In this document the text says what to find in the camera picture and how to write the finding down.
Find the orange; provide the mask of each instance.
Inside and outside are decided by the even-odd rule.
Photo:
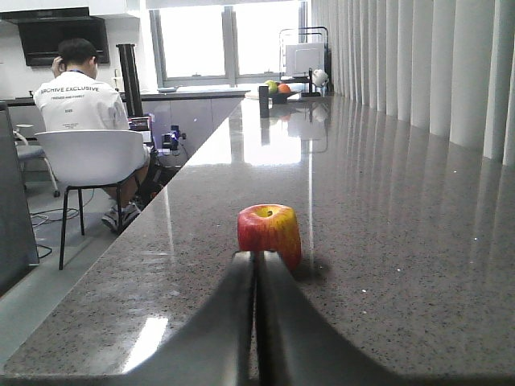
[[[290,86],[284,83],[281,83],[279,86],[277,86],[277,89],[281,94],[287,94],[291,92]]]

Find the computer monitor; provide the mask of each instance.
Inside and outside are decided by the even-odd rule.
[[[298,43],[285,46],[285,75],[307,76],[309,69],[324,69],[324,43]]]
[[[138,131],[142,135],[145,145],[154,146],[152,119],[150,116],[129,118],[129,128],[133,131]]]

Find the desk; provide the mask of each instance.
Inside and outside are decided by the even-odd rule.
[[[215,289],[237,250],[237,213],[283,203],[303,241],[296,281],[364,353],[405,377],[513,382],[513,202],[513,168],[384,113],[334,96],[260,119],[243,100],[6,375],[126,371],[148,321],[166,320],[163,342]]]

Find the gray chair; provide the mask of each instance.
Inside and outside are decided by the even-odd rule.
[[[47,160],[47,157],[45,156],[45,153],[43,151],[43,147],[38,145],[29,145],[28,140],[19,132],[20,128],[27,128],[32,127],[32,125],[16,125],[16,129],[13,131],[13,135],[15,138],[17,138],[22,145],[19,145],[16,143],[16,153],[18,153],[18,160],[20,162],[20,166],[22,168],[22,174],[23,169],[25,166],[25,162],[30,161],[32,159],[43,159],[45,163],[47,164],[48,168],[48,174],[50,175],[51,183],[54,186],[54,197],[59,197],[60,192],[59,188],[57,187],[56,177],[54,176],[54,173],[52,171],[52,166],[50,165],[50,162]]]

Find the gray floor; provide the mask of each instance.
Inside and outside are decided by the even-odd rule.
[[[116,235],[101,223],[101,217],[113,204],[106,193],[96,189],[83,193],[85,236],[80,234],[79,217],[68,221],[64,270],[58,270],[60,252],[60,209],[62,197],[54,198],[50,181],[27,183],[27,202],[31,214],[42,213],[48,220],[32,216],[37,244],[52,249],[40,264],[0,297],[0,372],[4,363],[52,312],[84,272],[113,243]],[[70,194],[69,207],[77,208],[76,193]],[[38,248],[39,256],[47,253]]]

